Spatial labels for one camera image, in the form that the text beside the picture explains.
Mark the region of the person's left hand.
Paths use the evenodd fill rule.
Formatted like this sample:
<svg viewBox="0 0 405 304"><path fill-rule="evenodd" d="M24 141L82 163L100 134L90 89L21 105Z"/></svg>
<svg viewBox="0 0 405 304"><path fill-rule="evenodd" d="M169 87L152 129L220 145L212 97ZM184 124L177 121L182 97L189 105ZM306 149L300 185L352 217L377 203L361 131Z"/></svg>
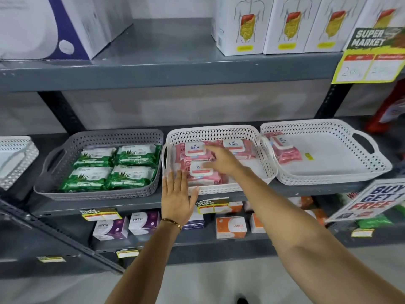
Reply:
<svg viewBox="0 0 405 304"><path fill-rule="evenodd" d="M174 178L176 174L170 170L166 176L167 197L161 201L162 219L173 222L180 229L189 221L195 206L190 206L187 174L181 171L181 192L174 194Z"/></svg>

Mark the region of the person's right hand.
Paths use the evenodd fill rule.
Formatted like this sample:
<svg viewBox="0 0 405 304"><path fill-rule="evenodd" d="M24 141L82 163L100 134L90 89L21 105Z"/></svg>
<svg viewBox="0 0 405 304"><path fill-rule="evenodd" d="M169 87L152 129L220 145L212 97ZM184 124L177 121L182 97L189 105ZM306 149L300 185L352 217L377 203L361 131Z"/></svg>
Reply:
<svg viewBox="0 0 405 304"><path fill-rule="evenodd" d="M211 168L230 177L237 176L245 169L228 149L213 145L206 145L205 148L214 153L215 160L203 163L204 168Z"/></svg>

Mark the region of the pink wet wipes pack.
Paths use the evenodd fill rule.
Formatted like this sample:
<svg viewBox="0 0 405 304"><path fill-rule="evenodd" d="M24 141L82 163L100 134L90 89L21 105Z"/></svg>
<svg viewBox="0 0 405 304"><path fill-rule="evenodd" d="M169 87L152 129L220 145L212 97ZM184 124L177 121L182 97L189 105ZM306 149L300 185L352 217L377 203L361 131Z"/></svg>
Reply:
<svg viewBox="0 0 405 304"><path fill-rule="evenodd" d="M289 138L281 132L268 132L264 136L268 139L280 164L302 161L300 151L291 143Z"/></svg>
<svg viewBox="0 0 405 304"><path fill-rule="evenodd" d="M223 139L219 142L220 146L228 149L238 160L249 160L256 158L254 144L248 139Z"/></svg>
<svg viewBox="0 0 405 304"><path fill-rule="evenodd" d="M189 186L206 186L227 184L228 176L216 171L213 175L202 175L202 164L205 160L181 161L180 168L187 172L187 182Z"/></svg>
<svg viewBox="0 0 405 304"><path fill-rule="evenodd" d="M213 161L215 154L206 148L207 145L215 146L215 143L212 141L200 141L175 145L175 163L193 160Z"/></svg>

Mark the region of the person's left forearm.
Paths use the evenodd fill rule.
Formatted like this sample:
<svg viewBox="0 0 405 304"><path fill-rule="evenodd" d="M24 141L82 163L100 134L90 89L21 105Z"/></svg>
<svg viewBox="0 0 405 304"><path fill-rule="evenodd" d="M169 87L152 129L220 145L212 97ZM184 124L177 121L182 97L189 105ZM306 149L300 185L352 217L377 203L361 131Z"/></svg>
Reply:
<svg viewBox="0 0 405 304"><path fill-rule="evenodd" d="M155 304L170 252L180 231L173 222L162 221L104 304Z"/></svg>

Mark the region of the person's right forearm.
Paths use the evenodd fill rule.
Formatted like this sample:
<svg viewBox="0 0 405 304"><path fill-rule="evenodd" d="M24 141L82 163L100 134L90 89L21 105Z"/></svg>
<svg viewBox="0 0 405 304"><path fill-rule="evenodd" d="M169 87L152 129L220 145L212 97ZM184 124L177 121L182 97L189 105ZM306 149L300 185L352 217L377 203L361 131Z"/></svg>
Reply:
<svg viewBox="0 0 405 304"><path fill-rule="evenodd" d="M405 304L405 294L347 250L250 168L226 172L242 188L288 274L314 304Z"/></svg>

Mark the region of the purple and white box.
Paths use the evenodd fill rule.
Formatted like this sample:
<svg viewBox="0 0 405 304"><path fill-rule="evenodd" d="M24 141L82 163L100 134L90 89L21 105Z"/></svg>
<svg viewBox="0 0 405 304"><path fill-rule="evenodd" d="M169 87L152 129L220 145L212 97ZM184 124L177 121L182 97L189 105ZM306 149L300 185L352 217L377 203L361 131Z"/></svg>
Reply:
<svg viewBox="0 0 405 304"><path fill-rule="evenodd" d="M100 241L127 239L128 227L128 217L115 220L98 220L92 236Z"/></svg>
<svg viewBox="0 0 405 304"><path fill-rule="evenodd" d="M182 227L182 230L202 229L205 226L204 215L195 210L189 221Z"/></svg>
<svg viewBox="0 0 405 304"><path fill-rule="evenodd" d="M160 219L158 210L134 212L130 216L128 230L133 235L152 234L159 226Z"/></svg>

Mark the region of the green wet wipes pack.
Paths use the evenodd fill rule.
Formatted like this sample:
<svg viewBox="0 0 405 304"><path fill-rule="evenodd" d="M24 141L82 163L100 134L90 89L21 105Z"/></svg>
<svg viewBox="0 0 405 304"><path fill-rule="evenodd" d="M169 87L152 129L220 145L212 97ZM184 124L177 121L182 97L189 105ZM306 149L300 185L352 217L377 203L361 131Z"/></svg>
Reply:
<svg viewBox="0 0 405 304"><path fill-rule="evenodd" d="M105 186L109 190L143 188L153 182L156 173L157 169L153 167L116 165Z"/></svg>
<svg viewBox="0 0 405 304"><path fill-rule="evenodd" d="M161 144L124 145L118 148L115 165L157 167Z"/></svg>
<svg viewBox="0 0 405 304"><path fill-rule="evenodd" d="M59 186L64 193L106 190L111 167L80 167L72 171Z"/></svg>
<svg viewBox="0 0 405 304"><path fill-rule="evenodd" d="M85 148L73 163L74 168L80 167L113 167L117 148Z"/></svg>

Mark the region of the white perforated plastic basket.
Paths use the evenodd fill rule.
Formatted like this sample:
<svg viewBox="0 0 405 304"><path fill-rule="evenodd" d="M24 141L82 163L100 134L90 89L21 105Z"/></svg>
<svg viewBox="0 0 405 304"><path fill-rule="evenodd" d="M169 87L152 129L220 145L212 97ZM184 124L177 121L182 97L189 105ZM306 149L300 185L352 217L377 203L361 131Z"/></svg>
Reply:
<svg viewBox="0 0 405 304"><path fill-rule="evenodd" d="M38 155L30 136L0 136L0 188L10 189Z"/></svg>
<svg viewBox="0 0 405 304"><path fill-rule="evenodd" d="M362 182L393 169L371 136L338 119L267 122L260 126L262 136L276 131L283 132L302 155L300 162L280 164L265 138L276 161L277 179L284 185ZM305 153L314 160L309 161Z"/></svg>
<svg viewBox="0 0 405 304"><path fill-rule="evenodd" d="M248 124L189 127L170 131L161 150L162 174L166 175L170 168L174 171L177 169L175 166L175 145L183 142L214 141L230 138L247 139L253 143L256 158L244 159L241 162L256 173L266 184L270 184L278 173L276 161L266 145L265 138L255 127Z"/></svg>

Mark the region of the grey perforated plastic basket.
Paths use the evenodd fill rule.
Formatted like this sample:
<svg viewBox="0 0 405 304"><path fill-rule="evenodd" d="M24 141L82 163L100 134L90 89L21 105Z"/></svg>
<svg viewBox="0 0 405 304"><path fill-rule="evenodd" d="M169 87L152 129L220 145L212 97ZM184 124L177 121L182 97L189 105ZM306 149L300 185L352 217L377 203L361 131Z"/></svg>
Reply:
<svg viewBox="0 0 405 304"><path fill-rule="evenodd" d="M57 188L73 171L73 163L87 147L117 147L136 144L163 144L164 133L155 128L108 129L78 132L64 144L52 150L43 163L43 169L33 186L35 193L59 202L113 200L148 197L158 188L162 170L160 155L158 169L151 184L139 189L104 190L81 193L58 193Z"/></svg>

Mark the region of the grey metal shelf rack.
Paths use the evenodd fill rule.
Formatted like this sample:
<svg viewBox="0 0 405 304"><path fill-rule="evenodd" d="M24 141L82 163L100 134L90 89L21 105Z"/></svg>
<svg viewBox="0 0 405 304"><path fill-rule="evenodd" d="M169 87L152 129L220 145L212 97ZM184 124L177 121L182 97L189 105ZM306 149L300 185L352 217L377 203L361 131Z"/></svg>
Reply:
<svg viewBox="0 0 405 304"><path fill-rule="evenodd" d="M281 122L276 90L265 87L262 100L248 99L250 87L281 83L281 104L295 109L301 95L315 96L314 112L296 118L334 119L352 85L327 86L341 52L225 57L209 34L209 18L136 19L91 61L0 61L0 112L3 94L38 95L65 133L21 135L33 139L37 159L8 190L0 189L0 279L110 271L122 274L129 261L115 252L143 246L144 240L100 241L94 222L80 210L115 208L121 215L159 209L161 176L148 197L59 202L34 192L48 154L72 135L92 130L174 129L248 124L260 131ZM37 256L62 256L66 262L41 263Z"/></svg>

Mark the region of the white box with torso print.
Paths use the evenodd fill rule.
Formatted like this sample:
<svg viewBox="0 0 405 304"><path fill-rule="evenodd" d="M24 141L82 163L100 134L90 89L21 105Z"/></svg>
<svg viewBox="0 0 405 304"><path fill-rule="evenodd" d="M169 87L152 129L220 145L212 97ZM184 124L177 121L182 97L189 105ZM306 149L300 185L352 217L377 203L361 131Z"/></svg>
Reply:
<svg viewBox="0 0 405 304"><path fill-rule="evenodd" d="M304 52L341 52L366 2L321 0Z"/></svg>
<svg viewBox="0 0 405 304"><path fill-rule="evenodd" d="M216 47L224 56L263 54L274 0L215 0Z"/></svg>
<svg viewBox="0 0 405 304"><path fill-rule="evenodd" d="M405 0L367 0L349 38L343 48L347 49L357 28L385 28L405 26Z"/></svg>
<svg viewBox="0 0 405 304"><path fill-rule="evenodd" d="M304 52L322 0L274 0L264 55Z"/></svg>

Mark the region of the white promotion sign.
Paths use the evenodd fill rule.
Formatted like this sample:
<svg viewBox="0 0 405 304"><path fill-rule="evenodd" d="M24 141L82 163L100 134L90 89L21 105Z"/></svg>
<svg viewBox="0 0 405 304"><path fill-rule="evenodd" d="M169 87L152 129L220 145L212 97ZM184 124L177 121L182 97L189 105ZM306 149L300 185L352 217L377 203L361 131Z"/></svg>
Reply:
<svg viewBox="0 0 405 304"><path fill-rule="evenodd" d="M376 179L362 191L337 194L342 207L327 223L370 219L405 201L405 177Z"/></svg>

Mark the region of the red packet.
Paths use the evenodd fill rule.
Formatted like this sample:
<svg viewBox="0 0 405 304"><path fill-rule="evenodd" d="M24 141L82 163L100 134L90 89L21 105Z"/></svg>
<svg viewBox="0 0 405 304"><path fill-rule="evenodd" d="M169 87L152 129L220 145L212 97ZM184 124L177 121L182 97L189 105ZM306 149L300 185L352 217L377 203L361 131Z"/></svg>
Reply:
<svg viewBox="0 0 405 304"><path fill-rule="evenodd" d="M397 81L390 95L383 101L364 130L370 134L385 133L393 121L405 113L405 79Z"/></svg>

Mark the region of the large yellow price sign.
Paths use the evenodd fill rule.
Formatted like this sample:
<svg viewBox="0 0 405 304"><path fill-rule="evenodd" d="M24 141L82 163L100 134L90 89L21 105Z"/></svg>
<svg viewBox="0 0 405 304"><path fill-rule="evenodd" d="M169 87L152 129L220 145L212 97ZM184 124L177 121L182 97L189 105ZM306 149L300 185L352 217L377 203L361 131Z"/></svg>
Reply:
<svg viewBox="0 0 405 304"><path fill-rule="evenodd" d="M331 83L388 83L403 69L405 27L356 28Z"/></svg>

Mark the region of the white and blue box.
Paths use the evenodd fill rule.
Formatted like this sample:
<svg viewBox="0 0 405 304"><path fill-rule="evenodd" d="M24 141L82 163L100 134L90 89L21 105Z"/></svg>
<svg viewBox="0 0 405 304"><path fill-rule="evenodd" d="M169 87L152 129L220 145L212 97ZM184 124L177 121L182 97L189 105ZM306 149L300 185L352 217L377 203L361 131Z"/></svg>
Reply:
<svg viewBox="0 0 405 304"><path fill-rule="evenodd" d="M91 60L111 41L100 0L0 0L0 60Z"/></svg>

